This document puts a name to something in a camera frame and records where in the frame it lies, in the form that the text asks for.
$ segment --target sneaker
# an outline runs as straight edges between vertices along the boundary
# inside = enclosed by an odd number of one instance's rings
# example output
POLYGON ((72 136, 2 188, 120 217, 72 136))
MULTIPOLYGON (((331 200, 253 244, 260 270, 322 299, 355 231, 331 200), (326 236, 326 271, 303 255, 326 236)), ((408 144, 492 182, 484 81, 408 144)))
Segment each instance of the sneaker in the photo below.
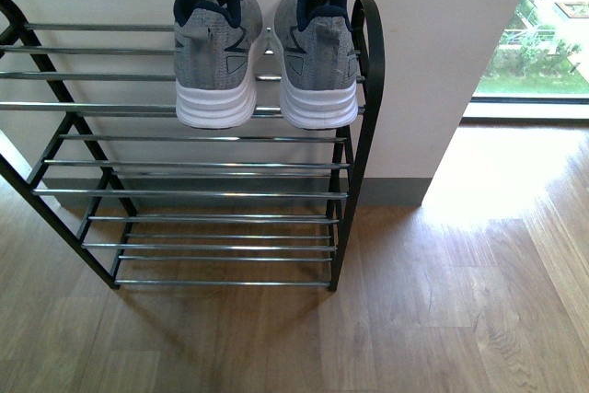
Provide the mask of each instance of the sneaker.
POLYGON ((281 60, 281 111, 304 129, 339 128, 358 114, 358 63, 348 0, 282 0, 271 46, 281 60))
POLYGON ((246 122, 256 106, 250 56, 261 49, 256 0, 176 0, 176 114, 196 128, 246 122))

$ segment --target gray mesh upper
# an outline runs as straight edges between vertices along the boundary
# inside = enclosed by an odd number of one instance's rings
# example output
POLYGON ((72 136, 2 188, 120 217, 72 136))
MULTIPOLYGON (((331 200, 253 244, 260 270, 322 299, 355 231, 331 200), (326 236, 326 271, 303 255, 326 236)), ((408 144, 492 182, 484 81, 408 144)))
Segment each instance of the gray mesh upper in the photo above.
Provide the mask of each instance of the gray mesh upper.
POLYGON ((300 32, 296 6, 297 0, 282 0, 274 17, 289 80, 304 90, 350 87, 356 80, 357 62, 344 17, 315 17, 300 32))
POLYGON ((261 11, 256 0, 241 1, 241 26, 236 29, 220 13, 195 9, 183 27, 174 24, 177 80, 183 87, 198 89, 238 87, 248 69, 249 48, 261 29, 261 11), (237 47, 246 51, 228 50, 242 38, 242 29, 245 38, 237 47))

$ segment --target window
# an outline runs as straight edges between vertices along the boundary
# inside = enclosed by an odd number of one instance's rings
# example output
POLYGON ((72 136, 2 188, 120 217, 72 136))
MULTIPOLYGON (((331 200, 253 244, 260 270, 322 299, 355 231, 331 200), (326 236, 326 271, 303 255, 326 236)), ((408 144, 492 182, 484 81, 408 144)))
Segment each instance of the window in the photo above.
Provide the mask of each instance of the window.
POLYGON ((520 0, 477 101, 589 104, 589 0, 520 0))

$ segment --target shoe rack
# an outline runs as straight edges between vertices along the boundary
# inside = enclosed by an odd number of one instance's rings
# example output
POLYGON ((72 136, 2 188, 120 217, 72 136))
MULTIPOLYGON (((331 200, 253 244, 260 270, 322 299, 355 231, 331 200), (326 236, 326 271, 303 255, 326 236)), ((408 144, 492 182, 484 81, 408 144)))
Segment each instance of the shoe rack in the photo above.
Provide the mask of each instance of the shoe rack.
MULTIPOLYGON (((88 35, 98 31, 113 32, 173 32, 168 25, 82 25, 29 23, 22 11, 11 0, 0 0, 0 10, 5 15, 8 26, 0 34, 0 58, 32 57, 38 67, 34 72, 0 72, 0 80, 12 79, 22 81, 46 82, 55 100, 52 102, 20 101, 23 98, 0 102, 2 112, 49 112, 57 113, 61 123, 49 139, 39 160, 32 166, 27 177, 21 177, 15 167, 0 156, 0 173, 5 180, 29 203, 32 208, 59 234, 59 236, 77 253, 82 260, 112 289, 122 285, 294 285, 324 286, 335 291, 340 279, 346 248, 358 197, 362 188, 366 162, 375 134, 376 121, 383 94, 385 75, 385 53, 382 25, 378 8, 374 0, 356 0, 352 12, 352 36, 360 65, 359 116, 362 119, 357 142, 352 139, 350 126, 329 131, 301 131, 302 136, 243 136, 224 137, 223 131, 211 131, 205 136, 153 136, 146 140, 132 133, 113 134, 96 133, 91 130, 88 119, 138 119, 144 124, 154 119, 175 118, 173 106, 135 105, 124 103, 76 103, 65 82, 76 81, 83 86, 85 81, 104 81, 118 85, 128 82, 173 82, 174 75, 133 75, 133 74, 80 74, 62 72, 55 68, 52 54, 61 57, 69 54, 86 54, 96 57, 104 55, 144 56, 167 50, 129 49, 129 48, 79 48, 79 47, 44 47, 37 37, 38 30, 88 31, 88 35), (207 150, 208 144, 218 142, 226 144, 267 144, 268 150, 276 149, 283 143, 294 144, 332 144, 331 158, 321 163, 215 163, 215 162, 178 162, 157 164, 141 161, 111 161, 108 159, 104 143, 133 143, 150 141, 154 143, 194 142, 195 149, 207 150), (58 152, 64 144, 83 144, 92 160, 58 159, 58 152), (94 168, 100 175, 89 189, 47 189, 40 186, 50 168, 68 166, 70 168, 94 168), (167 179, 161 179, 161 185, 150 189, 129 189, 125 186, 122 170, 133 170, 166 166, 167 179), (192 176, 230 177, 231 189, 224 190, 166 190, 169 177, 174 173, 185 174, 189 170, 192 176), (239 173, 236 170, 254 170, 251 173, 239 173), (323 191, 283 191, 271 188, 272 178, 299 179, 317 174, 323 177, 326 188, 323 191), (263 191, 235 191, 239 183, 244 183, 251 175, 266 179, 268 185, 263 191), (45 200, 47 196, 82 195, 87 201, 85 214, 80 219, 80 226, 72 229, 52 209, 45 200), (143 206, 137 199, 157 199, 162 196, 188 198, 194 203, 195 211, 182 214, 143 214, 143 206), (277 214, 264 213, 270 202, 287 202, 295 211, 296 202, 311 199, 320 202, 323 209, 313 214, 277 214), (124 210, 122 216, 98 215, 100 205, 109 200, 120 202, 124 210), (243 214, 233 211, 220 211, 219 206, 199 205, 203 200, 247 202, 246 208, 257 208, 254 214, 244 210, 243 214), (121 238, 115 242, 96 243, 88 235, 101 223, 118 224, 121 238), (142 230, 149 225, 150 230, 142 230), (178 234, 179 226, 187 225, 191 233, 178 234), (276 226, 287 227, 280 233, 273 230, 276 226), (105 253, 111 255, 105 262, 105 253), (175 278, 164 278, 157 265, 169 266, 171 262, 197 262, 205 272, 176 272, 175 278), (215 280, 206 266, 240 266, 260 265, 263 273, 260 278, 232 279, 222 276, 215 280), (303 266, 303 275, 312 274, 313 278, 293 280, 290 277, 268 278, 268 269, 273 265, 303 266), (316 272, 307 272, 306 266, 318 266, 316 272)), ((257 80, 280 80, 276 75, 258 75, 257 80)), ((250 124, 260 126, 264 134, 264 125, 268 119, 280 119, 281 112, 275 106, 258 106, 250 124)))

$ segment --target green grass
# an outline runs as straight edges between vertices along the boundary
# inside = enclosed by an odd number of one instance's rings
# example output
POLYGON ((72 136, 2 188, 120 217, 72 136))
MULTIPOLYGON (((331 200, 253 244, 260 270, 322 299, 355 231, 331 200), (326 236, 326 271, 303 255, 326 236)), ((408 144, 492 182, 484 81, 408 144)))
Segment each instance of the green grass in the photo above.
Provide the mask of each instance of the green grass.
POLYGON ((541 76, 538 68, 532 66, 525 77, 516 77, 507 70, 501 70, 494 77, 480 79, 478 93, 504 94, 589 94, 589 83, 578 72, 569 74, 572 65, 569 61, 562 64, 561 78, 541 76))

